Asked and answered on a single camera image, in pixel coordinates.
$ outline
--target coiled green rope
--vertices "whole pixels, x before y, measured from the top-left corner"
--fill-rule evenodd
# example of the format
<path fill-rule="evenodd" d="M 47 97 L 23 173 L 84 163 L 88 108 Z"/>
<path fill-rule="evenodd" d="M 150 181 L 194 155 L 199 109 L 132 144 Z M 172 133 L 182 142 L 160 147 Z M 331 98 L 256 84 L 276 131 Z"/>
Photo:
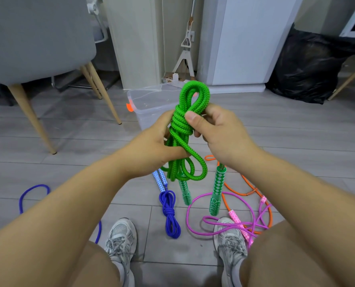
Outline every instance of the coiled green rope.
<path fill-rule="evenodd" d="M 199 97 L 192 105 L 192 97 L 195 92 L 199 93 Z M 190 153 L 202 166 L 203 172 L 195 176 L 195 166 L 190 158 L 179 159 L 168 162 L 168 168 L 162 167 L 167 172 L 167 177 L 171 181 L 175 179 L 180 181 L 186 180 L 202 180 L 208 173 L 207 164 L 204 159 L 188 146 L 189 136 L 193 134 L 193 128 L 185 120 L 185 113 L 189 110 L 201 115 L 203 110 L 208 106 L 210 93 L 208 87 L 197 81 L 187 82 L 180 92 L 179 105 L 176 106 L 172 117 L 171 126 L 169 128 L 170 137 L 167 140 L 167 146 L 181 146 Z M 185 167 L 185 160 L 188 162 L 190 172 Z"/>

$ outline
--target plastic storage bin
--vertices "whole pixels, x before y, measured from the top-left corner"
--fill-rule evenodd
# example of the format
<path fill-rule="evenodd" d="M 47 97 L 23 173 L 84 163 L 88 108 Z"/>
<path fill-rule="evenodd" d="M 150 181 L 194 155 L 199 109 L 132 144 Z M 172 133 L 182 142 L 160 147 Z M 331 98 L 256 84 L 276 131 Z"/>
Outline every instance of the plastic storage bin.
<path fill-rule="evenodd" d="M 153 125 L 162 113 L 172 110 L 179 103 L 181 88 L 162 83 L 127 92 L 128 101 L 142 130 Z"/>

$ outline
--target person's left hand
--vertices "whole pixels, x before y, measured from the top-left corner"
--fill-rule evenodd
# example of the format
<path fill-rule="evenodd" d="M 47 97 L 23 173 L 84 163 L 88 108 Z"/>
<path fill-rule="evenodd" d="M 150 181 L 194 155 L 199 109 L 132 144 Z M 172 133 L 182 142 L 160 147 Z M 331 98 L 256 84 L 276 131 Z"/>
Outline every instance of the person's left hand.
<path fill-rule="evenodd" d="M 168 161 L 190 156 L 182 147 L 164 145 L 164 138 L 170 135 L 167 126 L 173 113 L 174 110 L 163 113 L 155 124 L 117 152 L 123 170 L 130 179 L 151 174 Z"/>

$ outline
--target chair backrest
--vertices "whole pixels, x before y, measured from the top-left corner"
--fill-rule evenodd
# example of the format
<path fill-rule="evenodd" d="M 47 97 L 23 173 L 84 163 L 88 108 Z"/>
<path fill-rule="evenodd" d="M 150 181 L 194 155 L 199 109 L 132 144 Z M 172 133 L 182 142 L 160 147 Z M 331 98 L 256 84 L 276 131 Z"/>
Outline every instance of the chair backrest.
<path fill-rule="evenodd" d="M 65 73 L 95 54 L 86 0 L 0 0 L 0 83 Z"/>

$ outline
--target black plastic bag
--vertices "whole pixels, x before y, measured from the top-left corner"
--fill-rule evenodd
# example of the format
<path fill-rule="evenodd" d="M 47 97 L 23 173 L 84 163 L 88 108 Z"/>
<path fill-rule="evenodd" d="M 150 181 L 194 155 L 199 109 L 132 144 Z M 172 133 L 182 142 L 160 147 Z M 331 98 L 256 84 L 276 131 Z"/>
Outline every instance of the black plastic bag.
<path fill-rule="evenodd" d="M 331 37 L 291 28 L 266 87 L 275 94 L 313 104 L 332 95 L 343 62 L 355 55 L 355 38 Z"/>

